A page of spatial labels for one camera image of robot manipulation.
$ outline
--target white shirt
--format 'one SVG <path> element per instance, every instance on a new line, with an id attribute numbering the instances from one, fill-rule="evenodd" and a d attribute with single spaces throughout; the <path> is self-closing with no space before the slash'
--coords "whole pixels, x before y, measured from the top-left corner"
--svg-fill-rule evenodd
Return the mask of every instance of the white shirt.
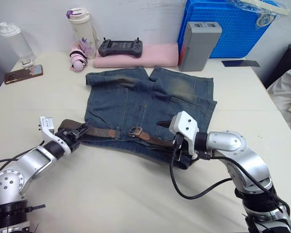
<path id="1" fill-rule="evenodd" d="M 276 80 L 267 90 L 291 128 L 291 69 Z"/>

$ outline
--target gray box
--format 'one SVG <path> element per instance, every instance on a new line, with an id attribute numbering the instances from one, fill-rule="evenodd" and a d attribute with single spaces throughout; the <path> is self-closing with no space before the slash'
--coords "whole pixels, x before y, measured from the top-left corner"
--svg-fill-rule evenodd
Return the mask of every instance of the gray box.
<path id="1" fill-rule="evenodd" d="M 217 22 L 188 22 L 179 57 L 179 70 L 201 71 L 221 33 Z"/>

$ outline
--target white tumbler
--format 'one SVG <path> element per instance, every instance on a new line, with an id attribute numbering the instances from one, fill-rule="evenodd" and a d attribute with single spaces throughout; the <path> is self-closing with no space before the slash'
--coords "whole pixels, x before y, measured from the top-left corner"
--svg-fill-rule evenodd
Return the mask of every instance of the white tumbler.
<path id="1" fill-rule="evenodd" d="M 79 47 L 88 59 L 96 56 L 95 38 L 89 12 L 85 8 L 73 8 L 66 13 L 77 37 Z"/>
<path id="2" fill-rule="evenodd" d="M 0 34 L 9 42 L 23 65 L 32 65 L 32 62 L 35 60 L 35 55 L 21 34 L 20 28 L 13 23 L 7 24 L 6 22 L 0 23 L 0 27 Z"/>

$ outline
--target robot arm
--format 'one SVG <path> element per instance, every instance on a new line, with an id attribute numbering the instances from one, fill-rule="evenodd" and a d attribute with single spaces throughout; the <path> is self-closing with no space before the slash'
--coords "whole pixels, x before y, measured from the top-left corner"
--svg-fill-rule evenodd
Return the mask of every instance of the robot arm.
<path id="1" fill-rule="evenodd" d="M 290 210 L 277 197 L 266 163 L 247 146 L 242 135 L 229 131 L 200 133 L 197 122 L 184 111 L 173 117 L 169 130 L 188 141 L 192 159 L 219 159 L 225 164 L 236 186 L 235 194 L 248 214 L 250 233 L 291 233 Z M 197 156 L 196 151 L 204 151 L 203 156 Z"/>
<path id="2" fill-rule="evenodd" d="M 87 132 L 88 124 L 73 131 L 54 133 L 52 118 L 40 117 L 44 146 L 37 146 L 0 171 L 0 233 L 29 232 L 27 213 L 38 208 L 27 207 L 25 192 L 31 181 L 46 173 L 64 155 L 80 145 L 78 138 Z"/>

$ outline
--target denim fabric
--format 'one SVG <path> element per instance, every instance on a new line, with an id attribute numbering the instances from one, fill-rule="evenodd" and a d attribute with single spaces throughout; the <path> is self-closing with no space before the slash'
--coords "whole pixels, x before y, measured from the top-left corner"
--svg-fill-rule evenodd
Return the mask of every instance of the denim fabric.
<path id="1" fill-rule="evenodd" d="M 165 162 L 170 156 L 148 148 L 148 144 L 128 136 L 133 127 L 142 127 L 152 137 L 172 141 L 167 128 L 156 125 L 171 120 L 180 111 L 186 111 L 206 132 L 215 108 L 213 80 L 198 78 L 156 67 L 150 77 L 142 67 L 125 68 L 86 75 L 86 84 L 92 87 L 88 98 L 85 121 L 90 125 L 116 130 L 115 138 L 87 136 L 83 143 L 122 149 L 143 154 Z M 175 166 L 187 169 L 190 156 L 181 156 Z"/>

